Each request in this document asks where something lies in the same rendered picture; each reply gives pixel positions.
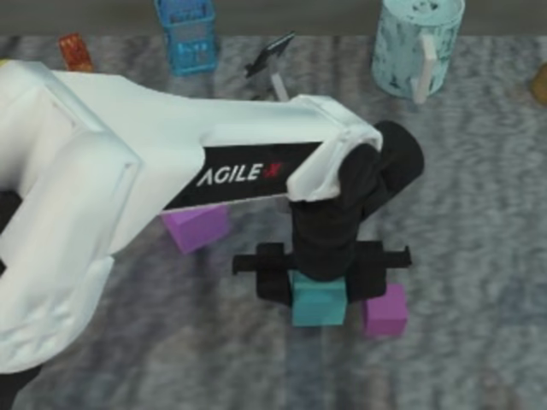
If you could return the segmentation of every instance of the robotic arm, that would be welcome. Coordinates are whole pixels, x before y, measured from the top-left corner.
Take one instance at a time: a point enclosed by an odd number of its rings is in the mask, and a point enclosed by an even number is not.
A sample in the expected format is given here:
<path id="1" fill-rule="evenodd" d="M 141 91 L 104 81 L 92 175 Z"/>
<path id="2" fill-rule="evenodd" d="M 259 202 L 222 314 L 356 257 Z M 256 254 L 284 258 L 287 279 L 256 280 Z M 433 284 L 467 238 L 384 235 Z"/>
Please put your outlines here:
<path id="1" fill-rule="evenodd" d="M 0 112 L 0 190 L 22 199 L 0 237 L 0 373 L 84 330 L 112 255 L 162 210 L 330 201 L 347 155 L 383 142 L 328 97 L 190 99 L 23 61 L 0 67 Z"/>

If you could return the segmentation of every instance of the speckled surface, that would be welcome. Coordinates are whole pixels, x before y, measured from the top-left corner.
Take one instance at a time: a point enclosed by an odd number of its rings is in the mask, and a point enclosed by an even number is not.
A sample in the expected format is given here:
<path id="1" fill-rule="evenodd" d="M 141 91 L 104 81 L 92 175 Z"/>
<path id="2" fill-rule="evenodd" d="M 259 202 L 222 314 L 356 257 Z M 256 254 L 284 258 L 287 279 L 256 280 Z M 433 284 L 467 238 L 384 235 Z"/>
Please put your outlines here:
<path id="1" fill-rule="evenodd" d="M 265 38 L 225 38 L 214 76 L 168 76 L 160 38 L 90 38 L 97 68 L 188 96 L 247 98 L 242 66 Z M 16 410 L 545 410 L 547 111 L 526 82 L 547 38 L 461 38 L 444 88 L 420 108 L 368 70 L 371 38 L 297 38 L 287 83 L 329 94 L 420 140 L 426 173 L 363 230 L 410 245 L 394 272 L 409 300 L 404 337 L 293 329 L 259 302 L 230 256 L 287 240 L 271 202 L 232 208 L 232 234 L 181 256 L 159 220 L 117 255 L 85 334 L 48 364 Z M 61 67 L 54 38 L 1 38 L 10 57 Z"/>

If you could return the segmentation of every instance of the teal cube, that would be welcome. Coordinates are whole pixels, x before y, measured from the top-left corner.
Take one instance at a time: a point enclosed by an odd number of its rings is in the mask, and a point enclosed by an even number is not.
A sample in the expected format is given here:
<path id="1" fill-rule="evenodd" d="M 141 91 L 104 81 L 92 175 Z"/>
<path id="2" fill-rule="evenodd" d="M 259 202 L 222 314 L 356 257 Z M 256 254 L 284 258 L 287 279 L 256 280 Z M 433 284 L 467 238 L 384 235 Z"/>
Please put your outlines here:
<path id="1" fill-rule="evenodd" d="M 315 282 L 300 272 L 291 272 L 292 325 L 338 326 L 344 323 L 348 297 L 345 278 Z"/>

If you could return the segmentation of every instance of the yellow object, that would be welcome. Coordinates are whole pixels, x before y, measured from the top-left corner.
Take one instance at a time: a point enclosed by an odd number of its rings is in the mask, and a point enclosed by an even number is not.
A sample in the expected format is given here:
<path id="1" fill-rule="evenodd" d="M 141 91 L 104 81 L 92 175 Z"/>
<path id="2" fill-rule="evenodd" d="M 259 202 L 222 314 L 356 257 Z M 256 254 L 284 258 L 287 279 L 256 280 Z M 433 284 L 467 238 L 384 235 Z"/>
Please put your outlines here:
<path id="1" fill-rule="evenodd" d="M 538 103 L 547 105 L 547 62 L 539 68 L 530 88 Z"/>

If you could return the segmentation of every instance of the blue basket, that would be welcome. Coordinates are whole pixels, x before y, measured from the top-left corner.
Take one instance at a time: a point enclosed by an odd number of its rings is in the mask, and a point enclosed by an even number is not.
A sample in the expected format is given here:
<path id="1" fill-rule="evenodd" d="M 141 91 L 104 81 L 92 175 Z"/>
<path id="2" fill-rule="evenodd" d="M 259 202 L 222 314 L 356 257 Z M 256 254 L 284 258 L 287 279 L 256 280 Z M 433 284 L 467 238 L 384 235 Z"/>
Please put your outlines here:
<path id="1" fill-rule="evenodd" d="M 211 0 L 155 0 L 174 75 L 217 67 L 215 9 Z"/>

